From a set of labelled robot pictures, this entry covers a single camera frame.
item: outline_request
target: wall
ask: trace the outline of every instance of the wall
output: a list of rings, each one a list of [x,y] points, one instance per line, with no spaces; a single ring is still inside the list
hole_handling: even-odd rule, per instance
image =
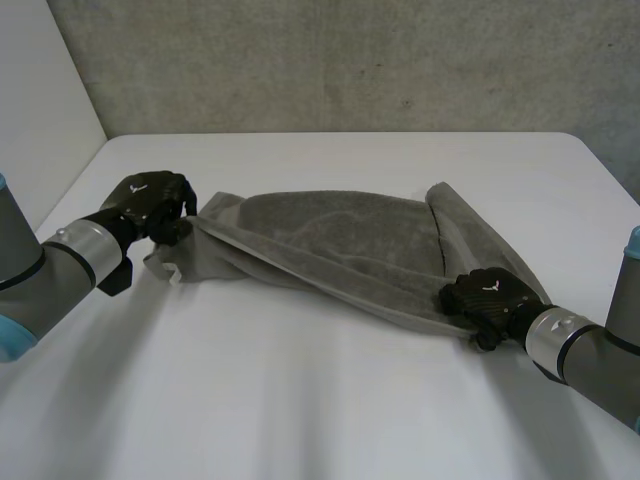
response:
[[[105,136],[44,0],[0,2],[0,172],[37,227]]]
[[[640,198],[640,2],[49,3],[109,136],[560,131]]]

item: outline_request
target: white table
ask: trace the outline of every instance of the white table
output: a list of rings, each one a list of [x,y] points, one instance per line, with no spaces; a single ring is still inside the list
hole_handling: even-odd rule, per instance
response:
[[[353,189],[422,199],[447,181],[552,299],[606,318],[640,208],[553,133],[127,136],[38,232],[96,210],[126,175],[216,191]],[[171,287],[141,265],[0,370],[0,478],[637,478],[640,438],[517,348],[487,355],[320,295],[256,281]]]

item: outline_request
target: gray towel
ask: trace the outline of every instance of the gray towel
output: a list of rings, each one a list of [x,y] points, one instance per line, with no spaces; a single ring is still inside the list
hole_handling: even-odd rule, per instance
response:
[[[549,302],[525,262],[446,183],[426,203],[361,192],[217,193],[187,220],[187,238],[145,259],[157,277],[321,290],[402,327],[455,336],[475,329],[443,315],[437,294],[475,268],[504,267]]]

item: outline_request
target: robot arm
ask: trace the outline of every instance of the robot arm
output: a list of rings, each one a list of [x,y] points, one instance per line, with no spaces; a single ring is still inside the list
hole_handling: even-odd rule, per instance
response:
[[[41,245],[0,175],[0,362],[20,358],[95,287],[114,296],[131,286],[129,246],[145,237],[175,244],[190,231],[183,207],[196,214],[184,176],[133,175],[100,211]]]
[[[566,384],[640,434],[640,227],[625,249],[605,327],[544,305],[501,268],[474,270],[445,286],[446,314],[478,327],[476,345],[490,351],[516,340],[551,380]]]

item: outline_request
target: light blue joint cap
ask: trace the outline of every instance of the light blue joint cap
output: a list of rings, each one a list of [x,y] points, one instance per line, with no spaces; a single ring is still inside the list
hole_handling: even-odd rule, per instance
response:
[[[19,359],[38,339],[18,322],[0,315],[0,362],[8,363]]]
[[[640,260],[640,226],[634,228],[631,231],[631,237],[629,237],[629,244],[624,249],[624,254],[627,257]]]

